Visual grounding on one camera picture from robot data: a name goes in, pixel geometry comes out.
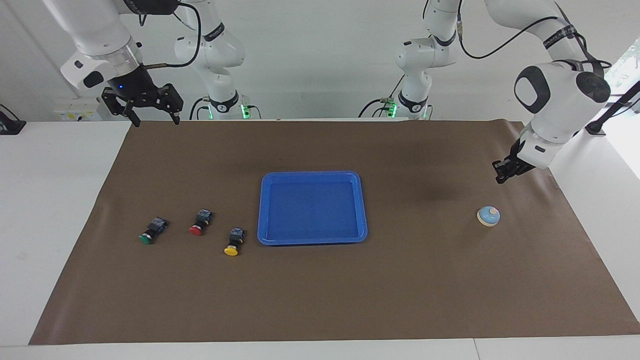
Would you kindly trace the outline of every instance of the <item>green button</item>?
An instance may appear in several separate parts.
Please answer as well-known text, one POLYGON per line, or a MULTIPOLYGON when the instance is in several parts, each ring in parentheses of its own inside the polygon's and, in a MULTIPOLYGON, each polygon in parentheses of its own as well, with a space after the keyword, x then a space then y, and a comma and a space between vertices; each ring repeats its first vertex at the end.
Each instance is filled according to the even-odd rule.
POLYGON ((146 236, 144 236, 144 235, 139 235, 139 236, 138 236, 138 239, 140 239, 143 243, 145 243, 145 244, 147 244, 147 245, 150 245, 150 244, 151 244, 151 240, 149 240, 149 238, 147 238, 147 237, 146 237, 146 236))

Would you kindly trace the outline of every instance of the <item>black cable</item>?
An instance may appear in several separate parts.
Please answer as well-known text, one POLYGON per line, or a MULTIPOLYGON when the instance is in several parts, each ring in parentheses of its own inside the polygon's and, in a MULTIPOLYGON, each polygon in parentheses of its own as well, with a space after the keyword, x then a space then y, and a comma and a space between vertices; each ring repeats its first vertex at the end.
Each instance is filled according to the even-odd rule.
POLYGON ((196 111, 196 120, 200 120, 200 110, 205 109, 208 110, 209 107, 208 106, 201 106, 198 108, 198 111, 196 111))
POLYGON ((9 114, 13 115, 13 117, 15 117, 15 120, 20 121, 20 118, 18 116, 16 116, 16 114, 13 113, 13 111, 11 111, 9 108, 7 108, 5 105, 0 104, 0 106, 2 106, 6 111, 9 111, 9 114))
MULTIPOLYGON (((558 10, 560 11, 560 14, 562 15, 562 18, 564 19, 564 21, 566 21, 567 24, 571 25, 571 21, 569 20, 569 18, 566 16, 566 14, 564 13, 564 10, 560 7, 560 5, 558 5, 558 3, 556 3, 556 6, 558 7, 558 10)), ((591 64, 591 71, 601 77, 604 77, 604 70, 605 67, 602 66, 602 64, 604 62, 597 60, 593 55, 591 55, 589 53, 589 50, 587 49, 587 39, 582 36, 582 34, 578 33, 577 31, 575 32, 575 41, 578 43, 578 45, 580 46, 580 50, 582 50, 582 53, 584 55, 584 57, 587 58, 587 62, 585 63, 589 63, 591 64)))
POLYGON ((427 5, 429 4, 429 0, 427 0, 426 3, 424 3, 424 9, 422 9, 422 20, 424 20, 424 15, 427 12, 427 5))
POLYGON ((433 115, 433 105, 427 105, 427 108, 424 110, 427 112, 431 108, 431 112, 429 113, 429 118, 427 120, 431 120, 431 116, 433 115))
POLYGON ((400 80, 398 80, 398 84, 396 84, 396 87, 391 91, 391 95, 389 95, 389 97, 393 97, 394 96, 394 92, 396 92, 396 90, 400 86, 400 83, 402 82, 402 79, 404 79, 404 74, 400 77, 400 80))
POLYGON ((621 112, 619 112, 619 113, 617 113, 615 115, 611 115, 611 117, 616 117, 618 115, 622 115, 622 114, 626 113, 627 111, 629 111, 629 109, 633 108, 638 103, 638 101, 640 101, 640 97, 636 101, 634 101, 634 103, 631 104, 628 108, 624 109, 623 111, 621 111, 621 112))
POLYGON ((193 112, 196 111, 196 106, 200 104, 200 101, 204 101, 204 100, 202 100, 202 98, 198 98, 198 100, 196 100, 193 103, 193 106, 191 107, 191 112, 189 113, 189 120, 193 120, 193 112))
POLYGON ((572 62, 570 62, 568 60, 558 59, 558 60, 554 60, 553 62, 554 63, 565 63, 565 64, 569 65, 573 71, 578 71, 578 66, 576 66, 575 63, 572 63, 572 62))
MULTIPOLYGON (((460 17, 460 8, 458 8, 458 18, 461 19, 460 17)), ((548 17, 543 17, 542 19, 538 19, 534 22, 532 22, 531 24, 529 24, 526 28, 520 30, 517 34, 513 35, 509 40, 507 40, 506 42, 504 42, 502 45, 498 46, 496 49, 494 49, 492 52, 482 55, 482 56, 475 56, 475 55, 471 55, 469 54, 469 52, 467 51, 467 49, 465 49, 465 45, 462 42, 462 34, 458 33, 458 37, 460 38, 460 47, 462 48, 462 51, 470 58, 473 59, 484 59, 484 58, 488 58, 489 56, 497 53, 498 51, 500 51, 503 47, 507 46, 510 42, 514 41, 517 37, 519 37, 520 35, 524 34, 528 29, 531 29, 532 27, 534 27, 535 25, 538 25, 539 23, 543 22, 543 21, 547 21, 547 20, 557 20, 558 17, 557 16, 548 16, 548 17)))
POLYGON ((383 106, 383 107, 381 107, 381 108, 377 109, 376 111, 374 111, 374 112, 373 112, 373 115, 371 115, 371 117, 376 117, 376 113, 377 113, 378 111, 380 111, 380 114, 378 115, 378 117, 381 117, 381 116, 382 116, 382 113, 383 113, 383 112, 385 112, 385 110, 389 110, 389 108, 386 108, 386 107, 384 107, 384 106, 383 106))
MULTIPOLYGON (((587 52, 587 54, 588 54, 589 53, 589 49, 587 48, 587 39, 580 33, 576 33, 575 37, 582 41, 582 46, 584 47, 585 52, 587 52)), ((596 64, 597 63, 597 64, 600 64, 600 66, 602 66, 603 69, 610 69, 613 66, 613 64, 608 62, 608 61, 598 60, 598 59, 584 60, 584 61, 580 61, 580 63, 583 63, 583 64, 596 64)))
POLYGON ((637 94, 640 94, 640 81, 636 81, 633 86, 622 95, 618 101, 616 101, 604 114, 602 114, 597 120, 594 120, 587 124, 584 128, 591 135, 602 135, 602 126, 607 122, 616 112, 622 109, 626 103, 631 101, 637 94))
POLYGON ((180 19, 180 17, 178 16, 178 14, 173 13, 173 16, 175 16, 175 18, 178 19, 178 21, 181 22, 182 25, 185 25, 187 28, 189 28, 189 29, 191 29, 193 31, 198 31, 198 30, 192 28, 191 26, 189 26, 189 24, 187 24, 186 22, 182 21, 182 19, 180 19))
POLYGON ((196 60, 196 58, 198 57, 198 53, 200 52, 200 41, 202 39, 202 21, 200 20, 200 13, 198 12, 198 9, 196 9, 191 4, 178 3, 178 6, 184 6, 186 8, 192 9, 196 13, 196 18, 198 18, 198 43, 196 45, 196 51, 195 51, 195 53, 193 53, 193 57, 189 61, 187 61, 186 63, 182 63, 182 64, 157 63, 157 64, 146 65, 146 66, 144 66, 145 70, 148 70, 148 69, 160 69, 160 68, 163 68, 163 67, 187 67, 187 66, 191 65, 191 63, 193 63, 196 60))
POLYGON ((260 108, 257 107, 256 105, 249 105, 247 106, 248 109, 256 109, 258 110, 258 116, 260 117, 260 119, 262 119, 262 113, 260 112, 260 108))
POLYGON ((375 100, 372 100, 369 104, 366 104, 364 108, 362 108, 362 111, 360 112, 358 117, 362 117, 362 114, 364 114, 365 110, 368 109, 371 105, 375 104, 376 102, 382 102, 382 99, 375 99, 375 100))

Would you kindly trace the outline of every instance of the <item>yellow button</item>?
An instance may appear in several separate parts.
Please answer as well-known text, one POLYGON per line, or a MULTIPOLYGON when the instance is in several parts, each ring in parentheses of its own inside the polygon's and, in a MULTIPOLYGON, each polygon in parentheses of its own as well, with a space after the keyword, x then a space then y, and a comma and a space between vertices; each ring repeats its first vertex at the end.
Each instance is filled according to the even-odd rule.
POLYGON ((236 255, 238 255, 238 250, 233 248, 233 247, 227 247, 225 249, 225 254, 227 254, 229 256, 236 256, 236 255))

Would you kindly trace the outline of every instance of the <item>green led light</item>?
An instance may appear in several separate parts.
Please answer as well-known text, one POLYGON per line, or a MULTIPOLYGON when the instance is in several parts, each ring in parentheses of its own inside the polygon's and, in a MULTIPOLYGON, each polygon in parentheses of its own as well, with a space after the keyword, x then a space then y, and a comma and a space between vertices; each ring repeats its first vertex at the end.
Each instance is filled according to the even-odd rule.
POLYGON ((242 109, 243 118, 248 119, 251 117, 251 113, 249 112, 249 109, 245 105, 240 105, 240 108, 242 109))
POLYGON ((396 117, 396 112, 398 111, 398 105, 392 104, 391 109, 387 113, 388 117, 396 117))
POLYGON ((423 119, 431 120, 431 116, 433 115, 433 106, 427 105, 427 108, 424 109, 424 113, 422 114, 423 119))

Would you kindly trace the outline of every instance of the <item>brown paper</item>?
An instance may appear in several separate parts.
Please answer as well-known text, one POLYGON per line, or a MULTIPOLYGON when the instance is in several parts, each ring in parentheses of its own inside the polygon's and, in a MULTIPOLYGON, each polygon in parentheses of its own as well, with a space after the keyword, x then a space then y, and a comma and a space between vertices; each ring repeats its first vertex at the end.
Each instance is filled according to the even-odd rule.
POLYGON ((548 170, 498 185, 522 127, 144 122, 131 128, 31 344, 639 334, 548 170), (269 172, 353 170, 362 243, 266 247, 269 172), (476 211, 502 220, 485 227, 476 211), (188 229, 200 208, 205 235, 188 229), (137 239, 170 222, 155 245, 137 239), (223 253, 232 227, 241 254, 223 253))

